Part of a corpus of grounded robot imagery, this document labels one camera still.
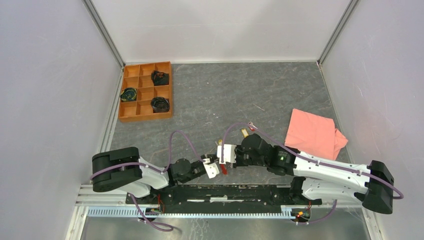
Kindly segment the red key tag with ring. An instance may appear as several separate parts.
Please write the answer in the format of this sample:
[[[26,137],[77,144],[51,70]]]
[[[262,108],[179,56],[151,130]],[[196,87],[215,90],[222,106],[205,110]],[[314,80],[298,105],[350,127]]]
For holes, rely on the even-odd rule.
[[[258,128],[252,123],[252,122],[248,122],[247,123],[248,124],[248,128],[252,131],[252,132],[254,132],[254,131],[256,131]]]

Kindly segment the steel key holder red handle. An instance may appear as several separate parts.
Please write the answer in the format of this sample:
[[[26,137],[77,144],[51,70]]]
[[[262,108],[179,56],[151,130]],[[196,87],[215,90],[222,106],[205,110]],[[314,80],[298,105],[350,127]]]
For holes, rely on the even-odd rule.
[[[223,175],[228,174],[227,163],[225,161],[219,161],[219,166]]]

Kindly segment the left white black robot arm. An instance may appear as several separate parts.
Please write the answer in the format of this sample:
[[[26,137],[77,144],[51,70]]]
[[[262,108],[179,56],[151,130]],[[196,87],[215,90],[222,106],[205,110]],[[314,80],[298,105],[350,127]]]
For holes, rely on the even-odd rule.
[[[203,175],[216,177],[220,173],[217,162],[215,154],[204,154],[201,161],[180,158],[168,167],[158,167],[144,160],[138,148],[127,147],[94,155],[90,180],[94,192],[125,191],[151,204],[157,198],[157,190]]]

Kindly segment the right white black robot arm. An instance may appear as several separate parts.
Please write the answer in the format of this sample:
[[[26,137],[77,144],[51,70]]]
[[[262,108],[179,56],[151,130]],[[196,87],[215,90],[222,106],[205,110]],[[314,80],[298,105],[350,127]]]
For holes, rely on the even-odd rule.
[[[267,143],[258,134],[245,137],[224,153],[237,167],[260,166],[279,176],[292,176],[289,199],[295,204],[338,200],[359,203],[370,211],[393,213],[394,177],[377,160],[352,164],[315,157],[295,148]]]

